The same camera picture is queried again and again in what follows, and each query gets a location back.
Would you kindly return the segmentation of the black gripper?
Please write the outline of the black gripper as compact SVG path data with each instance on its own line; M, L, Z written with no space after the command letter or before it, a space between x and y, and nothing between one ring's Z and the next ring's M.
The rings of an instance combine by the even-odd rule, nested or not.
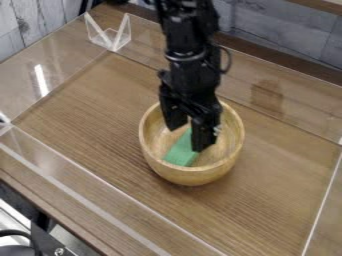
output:
M220 56L166 56L168 70L159 71L160 108L167 128L174 131L191 117L191 146L202 152L216 143L222 107L215 96L220 84Z

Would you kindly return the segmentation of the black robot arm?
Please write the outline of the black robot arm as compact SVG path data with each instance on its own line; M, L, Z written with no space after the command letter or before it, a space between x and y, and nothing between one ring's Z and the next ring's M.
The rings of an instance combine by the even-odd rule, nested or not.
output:
M231 64L230 54L212 41L219 15L211 0L154 0L166 37L170 68L159 72L159 101L166 126L192 128L191 148L200 152L216 142L222 105L216 88Z

